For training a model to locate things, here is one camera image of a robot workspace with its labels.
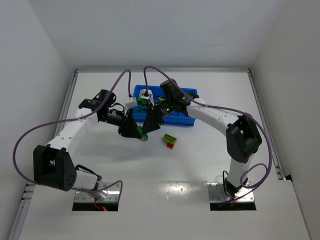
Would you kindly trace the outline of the green purple lego piece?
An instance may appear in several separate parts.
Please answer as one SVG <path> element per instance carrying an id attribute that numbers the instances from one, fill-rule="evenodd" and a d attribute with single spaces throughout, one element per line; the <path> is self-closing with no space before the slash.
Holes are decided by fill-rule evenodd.
<path id="1" fill-rule="evenodd" d="M 143 134 L 143 128 L 142 128 L 142 126 L 139 125 L 139 126 L 137 127 L 137 130 L 138 130 L 138 132 L 140 133 L 140 136 L 141 136 L 140 140 L 141 140 L 142 142 L 147 141 L 147 140 L 148 140 L 148 135 L 147 135 L 147 134 Z"/>

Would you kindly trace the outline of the yellow long lego brick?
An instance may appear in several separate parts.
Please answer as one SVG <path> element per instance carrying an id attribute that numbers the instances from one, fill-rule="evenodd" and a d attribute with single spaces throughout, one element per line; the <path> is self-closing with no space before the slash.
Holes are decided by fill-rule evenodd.
<path id="1" fill-rule="evenodd" d="M 166 144 L 166 146 L 170 149 L 173 149 L 173 147 L 175 146 L 176 142 L 177 142 L 177 138 L 169 135 L 169 134 L 165 134 L 162 138 L 162 141 Z"/>

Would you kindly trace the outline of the green lego brick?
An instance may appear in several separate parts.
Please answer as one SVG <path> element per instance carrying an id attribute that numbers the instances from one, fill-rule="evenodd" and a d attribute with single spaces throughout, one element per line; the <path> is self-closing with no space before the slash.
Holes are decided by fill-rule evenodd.
<path id="1" fill-rule="evenodd" d="M 146 108 L 148 107 L 149 102 L 150 102 L 150 100 L 147 99 L 147 98 L 139 97 L 139 98 L 137 99 L 138 106 L 139 106 L 141 109 L 146 109 Z"/>

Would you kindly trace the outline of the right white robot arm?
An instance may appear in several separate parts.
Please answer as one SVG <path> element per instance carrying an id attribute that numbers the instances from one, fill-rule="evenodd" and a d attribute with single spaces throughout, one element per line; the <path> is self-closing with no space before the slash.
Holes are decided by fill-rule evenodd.
<path id="1" fill-rule="evenodd" d="M 174 79 L 160 84 L 165 99 L 150 103 L 142 126 L 142 134 L 156 131 L 164 124 L 164 116 L 171 112 L 182 113 L 213 127 L 226 138 L 226 148 L 231 157 L 228 175 L 224 181 L 225 193 L 235 197 L 248 181 L 248 171 L 253 155 L 262 144 L 256 124 L 245 115 L 209 108 L 195 93 L 182 93 Z"/>

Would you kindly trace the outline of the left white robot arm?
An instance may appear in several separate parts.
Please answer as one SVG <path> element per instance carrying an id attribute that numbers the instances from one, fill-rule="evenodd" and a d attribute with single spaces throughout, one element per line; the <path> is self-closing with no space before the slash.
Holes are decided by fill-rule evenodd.
<path id="1" fill-rule="evenodd" d="M 118 134 L 125 138 L 147 140 L 142 127 L 134 120 L 131 110 L 117 110 L 116 95 L 102 89 L 93 99 L 84 99 L 74 114 L 74 120 L 46 145 L 33 151 L 33 178 L 38 185 L 69 191 L 97 192 L 102 177 L 78 164 L 72 155 L 85 135 L 97 123 L 118 127 Z"/>

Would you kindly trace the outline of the blue compartment tray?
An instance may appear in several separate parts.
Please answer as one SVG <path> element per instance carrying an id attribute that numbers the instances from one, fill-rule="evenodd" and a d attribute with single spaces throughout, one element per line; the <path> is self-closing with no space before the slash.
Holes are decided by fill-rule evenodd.
<path id="1" fill-rule="evenodd" d="M 144 85 L 136 85 L 134 88 L 133 96 L 137 100 L 137 106 L 133 108 L 133 117 L 136 122 L 143 123 L 147 115 L 147 104 L 145 101 L 140 99 L 140 91 L 144 90 Z M 150 85 L 148 87 L 148 93 L 152 92 L 154 102 L 158 102 L 165 99 L 165 94 L 162 89 L 156 85 Z M 163 117 L 165 125 L 176 125 L 176 126 L 194 126 L 195 119 L 186 116 L 183 113 L 176 111 L 171 112 L 169 115 Z"/>

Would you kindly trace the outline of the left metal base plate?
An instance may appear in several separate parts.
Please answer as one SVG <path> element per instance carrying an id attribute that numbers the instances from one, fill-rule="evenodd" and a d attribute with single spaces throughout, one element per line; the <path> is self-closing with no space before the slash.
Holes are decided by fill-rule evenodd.
<path id="1" fill-rule="evenodd" d="M 97 185 L 97 193 L 87 193 L 76 191 L 74 195 L 74 203 L 93 204 L 96 200 L 101 204 L 118 204 L 122 194 L 122 181 L 118 180 L 114 183 L 101 181 Z"/>

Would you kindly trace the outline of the metal base plate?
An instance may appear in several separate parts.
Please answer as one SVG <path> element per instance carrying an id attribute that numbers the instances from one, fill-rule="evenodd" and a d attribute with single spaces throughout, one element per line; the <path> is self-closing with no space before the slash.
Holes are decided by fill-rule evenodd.
<path id="1" fill-rule="evenodd" d="M 97 193 L 87 193 L 76 191 L 74 195 L 74 203 L 93 204 L 96 200 L 101 204 L 118 204 L 122 194 L 122 181 L 118 180 L 114 183 L 101 181 L 97 185 Z"/>
<path id="2" fill-rule="evenodd" d="M 222 182 L 208 182 L 208 197 L 209 202 L 214 204 L 220 204 L 231 200 L 229 194 L 226 194 L 224 191 Z M 251 189 L 241 188 L 234 197 L 236 200 L 235 203 L 254 203 L 255 197 Z"/>

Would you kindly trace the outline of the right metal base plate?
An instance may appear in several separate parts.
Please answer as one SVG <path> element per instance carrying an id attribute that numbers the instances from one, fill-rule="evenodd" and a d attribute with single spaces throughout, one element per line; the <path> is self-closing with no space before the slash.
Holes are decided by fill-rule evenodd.
<path id="1" fill-rule="evenodd" d="M 222 182 L 208 182 L 208 197 L 209 202 L 214 204 L 220 204 L 231 200 L 229 194 L 226 194 L 224 191 Z M 234 197 L 236 200 L 235 203 L 254 203 L 255 197 L 251 189 L 241 188 Z"/>

